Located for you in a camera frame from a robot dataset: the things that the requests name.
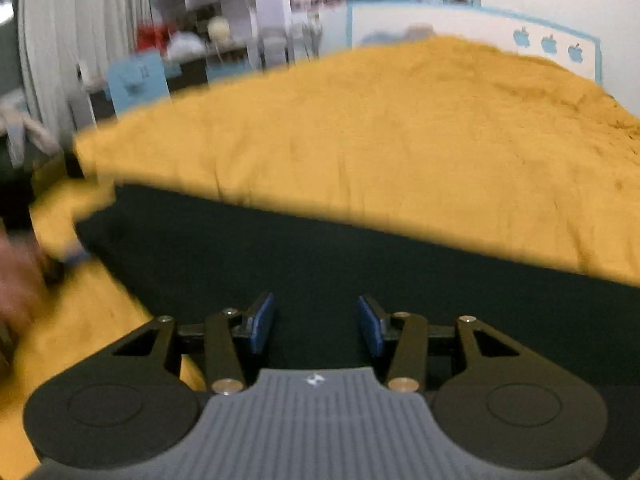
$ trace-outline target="yellow bedspread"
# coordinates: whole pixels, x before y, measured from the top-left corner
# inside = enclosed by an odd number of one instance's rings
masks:
[[[639,140],[640,121],[595,83],[545,60],[435,38],[188,91],[77,145],[84,169],[107,180],[638,284]],[[108,184],[60,186],[33,210],[42,243],[59,253],[74,238],[72,212],[109,195]],[[0,390],[6,480],[36,463],[19,423],[26,395],[147,319],[100,264],[56,301]]]

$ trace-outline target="curtain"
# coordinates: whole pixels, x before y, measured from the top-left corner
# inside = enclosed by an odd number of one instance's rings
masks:
[[[77,90],[77,65],[103,77],[133,50],[149,23],[149,0],[18,0],[20,61],[31,113],[59,136],[74,130],[66,96]]]

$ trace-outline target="silver screw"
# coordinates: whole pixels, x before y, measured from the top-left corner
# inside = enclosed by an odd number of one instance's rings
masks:
[[[409,377],[396,377],[395,379],[391,379],[386,384],[386,387],[399,394],[410,394],[418,391],[420,383]]]
[[[211,389],[219,395],[233,395],[244,390],[244,384],[237,379],[218,379]]]

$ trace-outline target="red object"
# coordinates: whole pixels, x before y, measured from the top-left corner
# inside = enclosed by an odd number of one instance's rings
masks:
[[[156,48],[160,51],[160,54],[164,54],[169,44],[170,36],[174,31],[175,27],[171,25],[161,25],[159,27],[140,25],[136,37],[136,52]]]

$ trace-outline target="gray ribbed surface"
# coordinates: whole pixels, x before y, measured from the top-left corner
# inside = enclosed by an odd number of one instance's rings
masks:
[[[194,430],[154,460],[109,472],[51,462],[31,480],[610,480],[588,460],[516,472],[453,444],[423,398],[382,387],[370,368],[264,370],[256,385],[212,398]]]

